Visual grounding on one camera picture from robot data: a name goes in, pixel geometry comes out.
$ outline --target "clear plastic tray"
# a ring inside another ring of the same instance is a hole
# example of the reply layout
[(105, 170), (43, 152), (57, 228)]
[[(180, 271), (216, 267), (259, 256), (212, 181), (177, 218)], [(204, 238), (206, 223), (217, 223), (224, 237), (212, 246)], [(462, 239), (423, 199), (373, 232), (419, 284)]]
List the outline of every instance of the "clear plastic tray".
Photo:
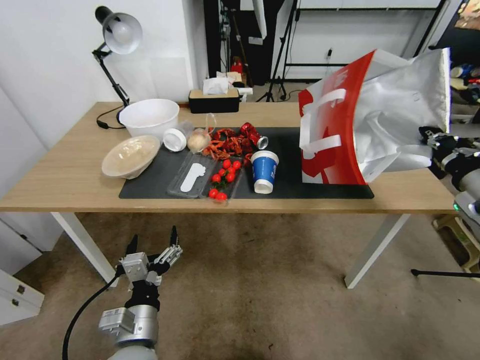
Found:
[[(216, 203), (225, 204), (225, 205), (228, 203), (228, 201), (230, 199), (233, 199), (235, 197), (235, 193), (236, 193), (238, 184), (240, 182), (240, 179), (244, 176), (244, 172), (245, 172), (244, 167), (243, 167), (243, 158), (242, 157), (231, 156), (229, 159), (232, 163), (235, 162), (235, 161), (240, 161), (242, 163), (242, 167), (239, 170), (236, 171), (235, 180), (231, 183), (228, 183), (226, 185), (226, 187), (224, 187), (221, 190), (222, 193), (226, 194), (227, 201), (219, 201), (219, 200), (212, 199)], [(216, 163), (215, 163), (215, 165), (212, 169), (212, 172), (210, 173), (210, 177), (208, 178), (208, 183), (205, 184), (205, 187), (202, 191), (202, 194), (201, 194), (202, 198), (208, 198), (210, 189), (212, 189), (214, 187), (213, 183), (212, 183), (212, 176), (214, 174), (217, 174), (220, 171), (220, 169), (223, 167), (222, 165), (223, 165), (222, 160), (216, 161)]]
[[(182, 186), (185, 180), (185, 177), (189, 173), (190, 168), (194, 163), (201, 164), (205, 167), (205, 175), (199, 176), (196, 178), (195, 183), (193, 184), (193, 187), (191, 188), (190, 191), (183, 192), (180, 190), (180, 187)], [(211, 178), (212, 178), (212, 175), (214, 174), (213, 171), (214, 169), (216, 169), (217, 164), (218, 164), (218, 161), (212, 159), (209, 156), (203, 156), (201, 154), (197, 154), (197, 153), (194, 154), (194, 153), (188, 152), (188, 155), (186, 156), (185, 160), (182, 162), (177, 175), (173, 178), (173, 180), (168, 185), (166, 192), (170, 195), (174, 195), (180, 198), (187, 198), (187, 199), (196, 199), (196, 198), (203, 197), (204, 188), (209, 188), (210, 184), (212, 183)]]

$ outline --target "wooden table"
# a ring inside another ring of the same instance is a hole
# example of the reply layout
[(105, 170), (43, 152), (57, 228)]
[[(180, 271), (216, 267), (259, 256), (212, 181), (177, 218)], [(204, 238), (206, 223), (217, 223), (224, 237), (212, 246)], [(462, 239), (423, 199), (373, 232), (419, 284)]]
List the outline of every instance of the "wooden table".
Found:
[[(353, 288), (392, 240), (410, 214), (453, 214), (453, 196), (428, 169), (383, 173), (370, 187), (373, 199), (232, 199), (217, 206), (204, 199), (120, 199), (123, 179), (102, 176), (107, 152), (127, 139), (126, 130), (105, 130), (98, 114), (118, 106), (99, 102), (0, 200), (0, 211), (51, 212), (71, 239), (109, 281), (114, 270), (74, 212), (123, 213), (388, 213), (365, 251), (345, 277)], [(298, 127), (298, 104), (241, 103), (237, 113), (217, 114), (219, 127), (251, 122), (257, 127)], [(205, 126), (204, 114), (181, 108), (179, 120)], [(116, 124), (115, 112), (104, 120)]]

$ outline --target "red and white shopping bag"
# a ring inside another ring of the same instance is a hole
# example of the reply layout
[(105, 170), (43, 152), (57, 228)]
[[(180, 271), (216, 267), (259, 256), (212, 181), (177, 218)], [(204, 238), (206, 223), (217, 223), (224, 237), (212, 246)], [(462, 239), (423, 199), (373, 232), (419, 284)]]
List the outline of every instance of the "red and white shopping bag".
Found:
[(375, 50), (298, 94), (302, 181), (365, 185), (427, 167), (419, 126), (448, 130), (449, 52), (406, 60)]

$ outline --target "lamp shade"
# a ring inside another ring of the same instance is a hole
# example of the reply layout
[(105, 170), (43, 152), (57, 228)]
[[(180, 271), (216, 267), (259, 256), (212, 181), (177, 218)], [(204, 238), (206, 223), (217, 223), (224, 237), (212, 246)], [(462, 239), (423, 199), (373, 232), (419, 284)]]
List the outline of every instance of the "lamp shade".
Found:
[(103, 38), (108, 48), (117, 54), (133, 52), (142, 41), (142, 26), (131, 15), (112, 12), (106, 6), (99, 6), (95, 17), (102, 25)]

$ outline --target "garlic bulb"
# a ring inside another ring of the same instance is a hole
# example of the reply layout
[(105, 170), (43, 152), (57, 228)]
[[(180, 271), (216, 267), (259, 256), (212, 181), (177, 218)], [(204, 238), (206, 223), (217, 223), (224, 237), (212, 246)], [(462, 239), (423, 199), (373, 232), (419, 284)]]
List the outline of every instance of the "garlic bulb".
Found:
[(192, 153), (199, 153), (210, 144), (210, 135), (203, 128), (195, 129), (188, 138), (186, 145)]

